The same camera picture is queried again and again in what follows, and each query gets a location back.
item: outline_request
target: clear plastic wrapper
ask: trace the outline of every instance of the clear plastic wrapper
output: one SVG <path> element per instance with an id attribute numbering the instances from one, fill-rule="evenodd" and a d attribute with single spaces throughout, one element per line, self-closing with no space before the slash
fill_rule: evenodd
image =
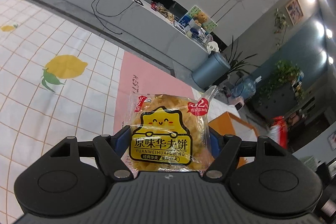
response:
<path id="1" fill-rule="evenodd" d="M 199 101 L 166 94 L 132 95 L 126 117 L 132 139 L 123 160 L 133 174 L 204 172 L 213 161 L 207 113 L 217 92 L 213 86 Z"/>

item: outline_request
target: ridged gray surface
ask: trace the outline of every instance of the ridged gray surface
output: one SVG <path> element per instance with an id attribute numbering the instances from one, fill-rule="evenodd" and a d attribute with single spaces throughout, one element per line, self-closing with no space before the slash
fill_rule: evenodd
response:
<path id="1" fill-rule="evenodd" d="M 196 172 L 141 172 L 138 178 L 131 182 L 116 183 L 104 201 L 82 214 L 63 219 L 25 215 L 16 223 L 317 224 L 320 222 L 312 215 L 287 220 L 267 219 L 254 215 L 239 207 L 223 185 L 207 183 Z"/>

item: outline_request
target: blue-gray trash can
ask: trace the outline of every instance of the blue-gray trash can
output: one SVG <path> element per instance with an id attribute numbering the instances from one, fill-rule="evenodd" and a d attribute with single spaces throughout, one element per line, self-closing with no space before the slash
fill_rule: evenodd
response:
<path id="1" fill-rule="evenodd" d="M 200 88 L 205 89 L 229 69 L 230 65 L 225 58 L 219 52 L 215 52 L 209 55 L 209 58 L 191 74 L 191 77 Z"/>

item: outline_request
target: yellow label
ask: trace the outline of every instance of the yellow label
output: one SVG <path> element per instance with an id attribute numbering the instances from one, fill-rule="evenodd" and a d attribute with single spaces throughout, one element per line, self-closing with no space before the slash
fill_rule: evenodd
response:
<path id="1" fill-rule="evenodd" d="M 141 114 L 141 125 L 134 130 L 129 148 L 133 160 L 188 165 L 193 140 L 179 110 L 160 106 Z"/>

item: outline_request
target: trash can lid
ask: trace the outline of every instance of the trash can lid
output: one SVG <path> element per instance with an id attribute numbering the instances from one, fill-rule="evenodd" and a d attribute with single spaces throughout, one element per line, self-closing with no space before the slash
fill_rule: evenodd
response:
<path id="1" fill-rule="evenodd" d="M 222 56 L 219 52 L 214 53 L 214 57 L 218 61 L 219 64 L 221 64 L 224 68 L 230 69 L 229 63 L 225 60 L 224 56 Z"/>

